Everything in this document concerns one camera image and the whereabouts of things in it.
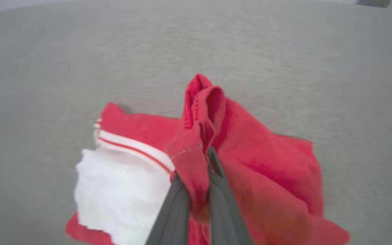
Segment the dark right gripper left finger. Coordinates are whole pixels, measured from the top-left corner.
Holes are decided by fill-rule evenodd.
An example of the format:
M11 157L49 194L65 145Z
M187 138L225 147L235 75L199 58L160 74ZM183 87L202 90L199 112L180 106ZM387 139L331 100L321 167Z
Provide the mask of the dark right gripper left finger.
M175 174L151 232L147 245L187 245L190 197L183 181Z

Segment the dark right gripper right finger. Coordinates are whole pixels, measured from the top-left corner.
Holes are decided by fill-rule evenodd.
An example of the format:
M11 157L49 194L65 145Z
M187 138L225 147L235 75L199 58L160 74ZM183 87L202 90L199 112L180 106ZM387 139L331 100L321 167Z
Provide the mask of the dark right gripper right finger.
M212 146L208 149L207 157L211 244L253 245L254 242L241 216L227 175Z

